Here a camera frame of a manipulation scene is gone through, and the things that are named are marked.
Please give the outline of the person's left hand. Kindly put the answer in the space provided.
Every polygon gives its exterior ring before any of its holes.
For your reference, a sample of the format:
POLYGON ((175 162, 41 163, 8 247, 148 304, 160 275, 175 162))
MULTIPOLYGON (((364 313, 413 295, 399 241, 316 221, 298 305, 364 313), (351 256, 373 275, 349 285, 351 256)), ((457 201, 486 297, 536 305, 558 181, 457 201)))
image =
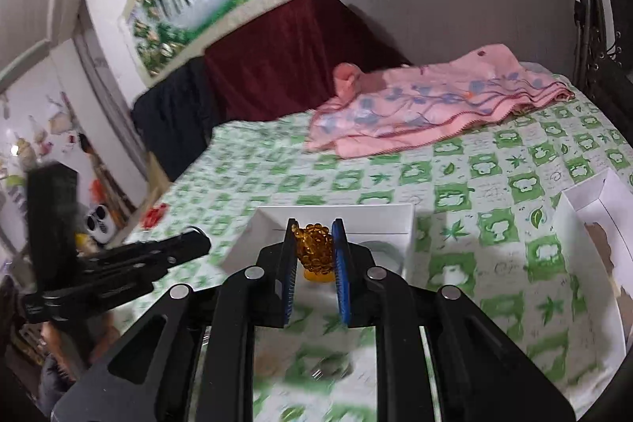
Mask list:
MULTIPOLYGON (((61 333, 50 323, 44 322, 41 329, 41 335, 49 352, 55 357, 58 364, 67 372, 70 371, 70 361, 62 349, 62 337, 61 333)), ((108 351, 108 348, 113 345, 119 339, 119 330, 109 322, 105 325, 105 331, 98 342, 93 347, 88 361, 95 363, 103 354, 108 351)))

